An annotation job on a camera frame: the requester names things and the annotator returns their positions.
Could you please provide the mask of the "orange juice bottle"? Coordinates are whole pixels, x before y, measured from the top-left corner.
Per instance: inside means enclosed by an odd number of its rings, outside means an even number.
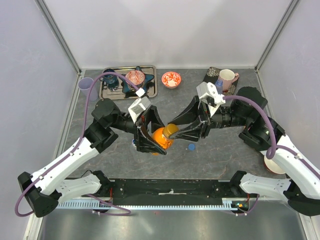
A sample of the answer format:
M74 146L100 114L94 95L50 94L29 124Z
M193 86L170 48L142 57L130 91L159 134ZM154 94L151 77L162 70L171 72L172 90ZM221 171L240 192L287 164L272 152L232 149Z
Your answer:
M153 134L152 134L152 139L156 141L163 149L168 149L172 146L174 143L173 139L167 138L163 134L163 129L164 127L161 127L157 129Z

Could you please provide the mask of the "blue bottle cap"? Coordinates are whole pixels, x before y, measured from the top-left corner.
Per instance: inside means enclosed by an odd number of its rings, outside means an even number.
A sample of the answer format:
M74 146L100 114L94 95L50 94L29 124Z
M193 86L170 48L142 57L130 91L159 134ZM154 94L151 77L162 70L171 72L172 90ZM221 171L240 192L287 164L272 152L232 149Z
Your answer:
M196 146L193 143L191 143L191 144L188 145L188 149L190 151L194 151L196 149Z

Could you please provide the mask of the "blue label water bottle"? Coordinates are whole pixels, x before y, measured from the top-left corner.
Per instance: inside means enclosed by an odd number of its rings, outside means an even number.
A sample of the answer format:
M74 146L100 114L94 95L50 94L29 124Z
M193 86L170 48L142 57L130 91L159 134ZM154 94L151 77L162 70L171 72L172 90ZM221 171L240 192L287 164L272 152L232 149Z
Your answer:
M223 93L223 81L217 79L214 85L216 87L217 93L221 95Z

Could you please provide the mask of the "orange bottle cap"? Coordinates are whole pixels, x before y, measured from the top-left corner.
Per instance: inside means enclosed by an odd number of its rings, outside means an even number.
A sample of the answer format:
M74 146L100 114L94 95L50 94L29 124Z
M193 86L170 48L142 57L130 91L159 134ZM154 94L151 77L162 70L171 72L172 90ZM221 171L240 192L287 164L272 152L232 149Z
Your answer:
M173 135L174 133L178 132L179 128L177 125L173 124L173 123L169 123L167 126L164 127L163 129L163 134L169 138L171 135Z

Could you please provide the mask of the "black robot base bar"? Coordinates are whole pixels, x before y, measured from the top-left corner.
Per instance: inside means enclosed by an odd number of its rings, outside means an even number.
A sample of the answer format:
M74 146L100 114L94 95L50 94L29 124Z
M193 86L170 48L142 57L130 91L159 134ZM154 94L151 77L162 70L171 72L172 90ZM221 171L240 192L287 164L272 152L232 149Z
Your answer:
M216 205L223 198L247 198L240 187L216 179L112 179L96 193L124 205Z

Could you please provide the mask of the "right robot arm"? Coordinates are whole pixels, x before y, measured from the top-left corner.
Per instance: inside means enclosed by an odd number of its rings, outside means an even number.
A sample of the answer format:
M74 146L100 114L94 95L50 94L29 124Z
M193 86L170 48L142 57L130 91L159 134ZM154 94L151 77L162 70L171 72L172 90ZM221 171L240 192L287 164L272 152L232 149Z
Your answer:
M242 87L235 95L199 90L190 104L171 123L182 126L172 139L197 142L212 129L242 127L239 138L249 147L274 161L286 179L259 177L237 171L229 181L235 197L244 193L286 202L305 216L320 213L320 171L297 150L285 130L264 108L268 101L254 87Z

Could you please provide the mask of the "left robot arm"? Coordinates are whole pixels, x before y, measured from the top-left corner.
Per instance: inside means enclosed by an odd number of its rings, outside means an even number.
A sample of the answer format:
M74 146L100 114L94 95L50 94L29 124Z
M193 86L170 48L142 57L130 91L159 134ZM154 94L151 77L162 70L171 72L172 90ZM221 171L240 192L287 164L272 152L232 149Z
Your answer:
M91 115L93 122L82 128L80 137L69 149L42 169L18 176L22 191L18 200L26 199L36 217L44 217L58 204L82 195L104 197L109 193L112 182L101 171L72 180L67 177L116 141L114 129L132 134L138 152L167 154L150 135L164 124L157 107L147 97L136 99L128 112L122 112L113 100L102 99Z

